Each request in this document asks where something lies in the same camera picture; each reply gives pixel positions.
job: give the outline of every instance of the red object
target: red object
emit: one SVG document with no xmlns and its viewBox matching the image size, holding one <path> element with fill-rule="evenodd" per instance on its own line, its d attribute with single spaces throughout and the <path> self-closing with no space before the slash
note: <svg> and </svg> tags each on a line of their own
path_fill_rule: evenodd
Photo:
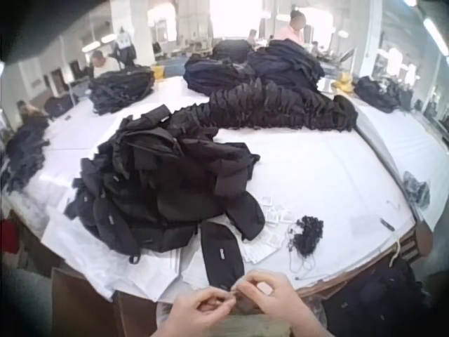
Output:
<svg viewBox="0 0 449 337">
<path fill-rule="evenodd" d="M 19 236 L 14 224 L 10 220 L 0 221 L 1 250 L 17 254 L 19 251 Z"/>
</svg>

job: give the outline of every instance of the pile of black clothing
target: pile of black clothing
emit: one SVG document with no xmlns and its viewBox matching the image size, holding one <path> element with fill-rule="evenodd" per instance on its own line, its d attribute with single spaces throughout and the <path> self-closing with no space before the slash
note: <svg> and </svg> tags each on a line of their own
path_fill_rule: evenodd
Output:
<svg viewBox="0 0 449 337">
<path fill-rule="evenodd" d="M 43 109 L 51 118 L 57 118 L 65 114 L 67 111 L 73 108 L 72 99 L 70 95 L 63 95 L 62 97 L 50 97 L 45 102 Z"/>
<path fill-rule="evenodd" d="M 107 72 L 92 79 L 89 89 L 94 113 L 117 112 L 153 92 L 154 73 L 150 67 Z"/>
<path fill-rule="evenodd" d="M 334 100 L 306 88 L 297 92 L 260 79 L 228 91 L 219 90 L 208 103 L 174 112 L 168 130 L 173 135 L 196 134 L 199 129 L 219 128 L 302 128 L 350 131 L 357 112 L 343 96 Z"/>
<path fill-rule="evenodd" d="M 231 60 L 232 63 L 244 63 L 253 47 L 246 40 L 223 40 L 212 49 L 215 60 Z"/>
<path fill-rule="evenodd" d="M 229 60 L 216 61 L 193 55 L 185 64 L 184 79 L 189 89 L 210 96 L 219 89 L 232 89 L 254 78 L 254 71 Z"/>
<path fill-rule="evenodd" d="M 80 217 L 90 233 L 130 260 L 138 260 L 140 249 L 186 246 L 200 223 L 223 213 L 243 238 L 254 239 L 264 216 L 246 184 L 260 157 L 244 143 L 215 143 L 217 128 L 176 137 L 169 118 L 165 105 L 125 118 L 93 160 L 81 160 L 66 215 Z M 211 235 L 205 239 L 220 240 L 205 232 Z"/>
<path fill-rule="evenodd" d="M 1 175 L 1 189 L 21 191 L 42 169 L 45 162 L 43 147 L 50 144 L 43 136 L 48 126 L 46 117 L 28 117 L 6 146 L 8 167 Z"/>
<path fill-rule="evenodd" d="M 273 81 L 294 91 L 318 91 L 316 85 L 325 75 L 320 62 L 290 39 L 270 41 L 266 49 L 248 54 L 248 64 L 264 83 Z"/>
<path fill-rule="evenodd" d="M 387 90 L 383 90 L 379 82 L 365 76 L 359 79 L 354 92 L 369 105 L 387 114 L 396 109 L 411 110 L 412 91 L 402 89 L 398 84 L 390 81 Z"/>
</svg>

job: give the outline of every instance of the pink shirt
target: pink shirt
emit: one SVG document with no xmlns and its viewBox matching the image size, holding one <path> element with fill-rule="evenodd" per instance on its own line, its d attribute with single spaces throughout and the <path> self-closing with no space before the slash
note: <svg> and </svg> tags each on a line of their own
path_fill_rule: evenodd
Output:
<svg viewBox="0 0 449 337">
<path fill-rule="evenodd" d="M 275 40 L 285 40 L 290 39 L 300 46 L 304 45 L 304 36 L 302 35 L 302 32 L 299 34 L 295 32 L 295 30 L 292 28 L 292 26 L 288 25 L 287 27 L 284 27 L 280 29 L 275 35 Z"/>
</svg>

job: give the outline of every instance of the worktable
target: worktable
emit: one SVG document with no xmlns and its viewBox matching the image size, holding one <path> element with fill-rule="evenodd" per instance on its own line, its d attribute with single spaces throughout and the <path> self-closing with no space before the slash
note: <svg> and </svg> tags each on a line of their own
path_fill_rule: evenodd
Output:
<svg viewBox="0 0 449 337">
<path fill-rule="evenodd" d="M 252 153 L 261 156 L 248 182 L 251 194 L 272 197 L 296 218 L 307 215 L 324 221 L 323 239 L 306 263 L 290 256 L 287 238 L 280 250 L 257 265 L 245 263 L 246 271 L 257 268 L 286 273 L 303 295 L 354 276 L 389 253 L 395 242 L 413 233 L 422 220 L 433 231 L 448 198 L 448 155 L 421 124 L 402 112 L 383 114 L 351 99 L 360 114 L 359 128 L 370 145 L 355 131 L 245 128 L 220 130 L 215 138 L 218 142 L 245 142 Z M 110 298 L 118 290 L 145 298 L 123 279 L 127 257 L 110 251 L 80 222 L 70 222 L 62 215 L 74 196 L 72 180 L 79 176 L 80 159 L 92 158 L 96 147 L 114 134 L 124 117 L 138 118 L 161 104 L 174 112 L 207 101 L 206 96 L 187 89 L 182 77 L 173 77 L 157 82 L 153 94 L 115 114 L 98 116 L 89 100 L 80 102 L 48 127 L 46 137 L 51 145 L 45 149 L 44 167 L 22 193 L 3 195 L 7 202 L 2 207 L 13 209 L 44 245 L 84 274 L 104 297 Z M 410 171 L 418 180 L 430 181 L 431 205 L 417 212 L 420 218 L 414 217 L 391 170 L 396 178 Z M 385 219 L 395 232 L 373 221 L 376 217 Z M 181 271 L 198 247 L 196 237 L 174 252 L 180 257 L 180 276 L 160 301 L 172 303 L 179 293 L 191 289 Z"/>
</svg>

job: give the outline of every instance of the yellow object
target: yellow object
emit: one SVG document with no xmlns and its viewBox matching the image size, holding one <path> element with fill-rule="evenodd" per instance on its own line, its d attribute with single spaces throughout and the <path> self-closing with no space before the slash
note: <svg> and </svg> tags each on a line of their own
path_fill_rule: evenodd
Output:
<svg viewBox="0 0 449 337">
<path fill-rule="evenodd" d="M 340 89 L 345 93 L 353 93 L 354 87 L 352 86 L 352 76 L 348 72 L 342 72 L 338 80 L 332 83 L 332 87 Z"/>
<path fill-rule="evenodd" d="M 152 67 L 153 73 L 154 73 L 154 79 L 163 79 L 163 70 L 165 67 L 163 65 L 155 65 Z"/>
</svg>

